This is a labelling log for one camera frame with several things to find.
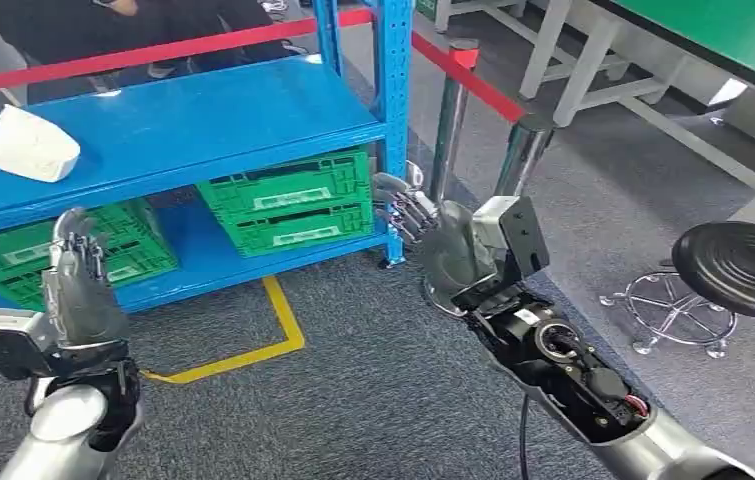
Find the blue metal shelf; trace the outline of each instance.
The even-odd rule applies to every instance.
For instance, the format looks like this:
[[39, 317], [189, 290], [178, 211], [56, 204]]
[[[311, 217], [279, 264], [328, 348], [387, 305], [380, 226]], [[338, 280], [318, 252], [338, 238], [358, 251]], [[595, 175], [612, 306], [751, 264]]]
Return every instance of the blue metal shelf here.
[[[158, 210], [162, 233], [180, 260], [179, 270], [118, 289], [118, 302], [136, 312], [184, 300], [266, 275], [383, 245], [384, 226], [362, 238], [244, 258], [200, 201]], [[15, 307], [0, 298], [0, 306]]]
[[55, 184], [0, 171], [0, 228], [373, 142], [386, 133], [386, 123], [317, 55], [29, 110], [67, 131], [82, 154]]
[[[340, 78], [336, 0], [317, 0], [321, 55], [219, 70], [28, 107], [74, 137], [82, 154], [55, 184], [0, 172], [0, 228], [231, 173], [378, 142], [380, 169], [403, 177], [412, 3], [375, 0], [372, 114]], [[242, 258], [200, 202], [163, 209], [181, 268], [117, 291], [127, 311], [207, 293], [369, 247], [404, 260], [393, 229], [356, 240]]]

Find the shoe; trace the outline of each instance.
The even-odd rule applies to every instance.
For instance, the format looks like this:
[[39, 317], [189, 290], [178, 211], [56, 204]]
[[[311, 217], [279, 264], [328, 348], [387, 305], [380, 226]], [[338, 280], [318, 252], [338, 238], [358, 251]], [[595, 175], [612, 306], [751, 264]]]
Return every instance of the shoe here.
[[309, 50], [299, 47], [297, 45], [292, 45], [291, 43], [283, 43], [283, 48], [291, 52], [291, 55], [309, 55]]
[[163, 78], [168, 77], [168, 75], [171, 75], [174, 73], [174, 70], [177, 69], [176, 65], [161, 65], [156, 63], [151, 63], [147, 66], [147, 76], [150, 78], [155, 78], [157, 80], [162, 80]]
[[102, 73], [100, 75], [89, 75], [88, 81], [97, 93], [107, 93], [120, 88], [118, 84], [118, 75], [116, 73]]

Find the black stool seat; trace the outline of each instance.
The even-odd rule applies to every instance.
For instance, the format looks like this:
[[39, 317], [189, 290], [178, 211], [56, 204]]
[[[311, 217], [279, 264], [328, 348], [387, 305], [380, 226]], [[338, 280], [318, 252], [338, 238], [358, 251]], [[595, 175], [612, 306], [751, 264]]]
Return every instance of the black stool seat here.
[[699, 225], [674, 244], [672, 261], [692, 291], [732, 312], [755, 317], [755, 224]]

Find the chrome stool base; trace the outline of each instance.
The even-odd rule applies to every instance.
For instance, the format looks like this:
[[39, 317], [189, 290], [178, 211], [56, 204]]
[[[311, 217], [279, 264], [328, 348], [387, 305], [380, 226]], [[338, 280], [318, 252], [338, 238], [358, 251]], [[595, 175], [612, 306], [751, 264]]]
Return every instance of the chrome stool base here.
[[[736, 313], [727, 311], [720, 305], [715, 305], [698, 296], [695, 293], [678, 295], [675, 291], [673, 280], [679, 277], [677, 272], [652, 272], [642, 275], [627, 285], [624, 293], [614, 293], [610, 296], [602, 295], [599, 297], [601, 305], [611, 307], [617, 303], [624, 303], [627, 310], [641, 326], [650, 331], [650, 336], [646, 339], [640, 339], [633, 342], [633, 350], [642, 355], [651, 353], [654, 345], [661, 338], [684, 345], [699, 345], [706, 347], [707, 355], [712, 358], [723, 358], [727, 355], [727, 337], [736, 329]], [[662, 282], [666, 291], [667, 300], [646, 297], [635, 293], [636, 287], [643, 282], [659, 283]], [[659, 327], [651, 325], [645, 320], [637, 309], [637, 304], [652, 305], [665, 310], [666, 316]], [[704, 322], [695, 316], [694, 310], [699, 307], [707, 307], [716, 314], [724, 313], [727, 316], [727, 327], [716, 332]], [[681, 317], [686, 317], [692, 324], [704, 330], [708, 335], [706, 338], [681, 337], [669, 332], [672, 325]]]

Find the shelf board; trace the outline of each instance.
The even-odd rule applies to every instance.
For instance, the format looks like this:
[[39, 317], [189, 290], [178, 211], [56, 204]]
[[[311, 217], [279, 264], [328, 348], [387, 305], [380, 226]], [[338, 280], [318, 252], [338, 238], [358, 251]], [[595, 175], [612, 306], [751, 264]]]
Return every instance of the shelf board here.
[[384, 137], [386, 126], [316, 55], [28, 107], [82, 146], [64, 180], [0, 171], [0, 228]]
[[[180, 268], [117, 290], [127, 312], [176, 302], [293, 268], [385, 244], [386, 233], [244, 258], [224, 229], [200, 201], [158, 210], [162, 233], [173, 247]], [[0, 307], [13, 304], [0, 298]]]

